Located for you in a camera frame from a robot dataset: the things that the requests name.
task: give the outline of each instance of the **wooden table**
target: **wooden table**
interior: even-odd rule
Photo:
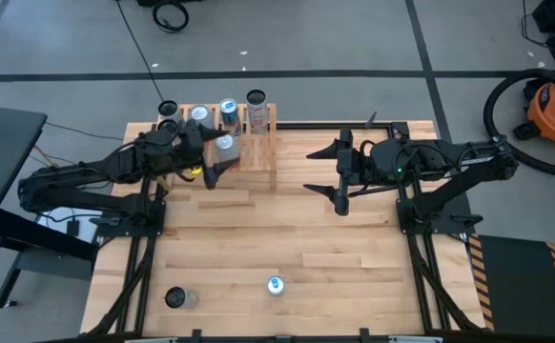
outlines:
[[[125,140],[151,125],[129,124]],[[408,125],[412,139],[436,138],[431,121]],[[396,214],[397,193],[352,199],[350,214],[340,217],[325,197],[301,186],[336,185],[335,161],[305,155],[338,134],[278,131],[276,191],[256,188],[254,182],[246,187],[241,179],[233,183],[236,175],[227,175],[214,191],[175,183],[166,197],[165,229],[155,250],[145,336],[190,336],[193,329],[206,336],[358,335],[360,328],[371,334],[422,333],[409,251]],[[387,132],[354,131],[354,137],[355,144],[381,141]],[[422,186],[426,191],[436,187]],[[113,194],[137,191],[137,186],[117,185]],[[443,285],[483,326],[463,243],[444,235],[433,239]],[[95,326],[120,293],[130,242],[117,238],[99,252],[81,332]],[[286,283],[281,297],[266,290],[275,274]],[[197,291],[196,308],[168,308],[164,295],[173,286]],[[438,327],[434,296],[428,299]],[[134,294],[129,329],[136,301]]]

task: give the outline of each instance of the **concrete floor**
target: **concrete floor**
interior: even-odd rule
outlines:
[[[121,136],[128,122],[156,118],[159,99],[151,82],[132,79],[145,67],[114,1],[2,1],[8,4],[0,18],[0,75],[18,82],[0,82],[1,107],[42,111],[52,123],[114,136]],[[539,2],[527,1],[528,10]],[[380,120],[441,123],[438,95],[455,142],[485,139],[483,103],[500,79],[438,78],[438,94],[431,96],[427,86],[435,79],[422,72],[410,5],[429,56],[425,71],[516,71],[540,63],[555,69],[548,51],[521,37],[519,0],[353,0],[346,6],[337,0],[205,0],[186,4],[190,26],[174,35],[160,31],[150,11],[134,0],[121,4],[148,62],[157,64],[153,71],[165,73],[157,84],[166,98],[242,101],[248,90],[260,88],[284,120],[366,119],[377,110]],[[533,23],[529,31],[540,37]],[[225,78],[217,72],[244,67],[325,72],[280,78],[246,78],[241,72]],[[191,71],[186,79],[167,74]],[[94,73],[109,73],[114,80]],[[46,74],[59,74],[58,81],[38,81]],[[496,109],[499,129],[509,131],[523,104],[519,90],[504,95]],[[39,145],[67,159],[94,160],[116,142],[46,127]],[[555,147],[544,142],[523,149],[555,161]],[[30,159],[20,176],[38,167]],[[512,180],[481,185],[468,196],[472,211],[485,217],[479,233],[555,244],[554,176],[521,166]],[[13,190],[2,207],[31,217],[19,209]],[[0,283],[13,258],[0,252]],[[0,310],[0,341],[76,335],[88,287],[24,272],[12,293],[21,306]]]

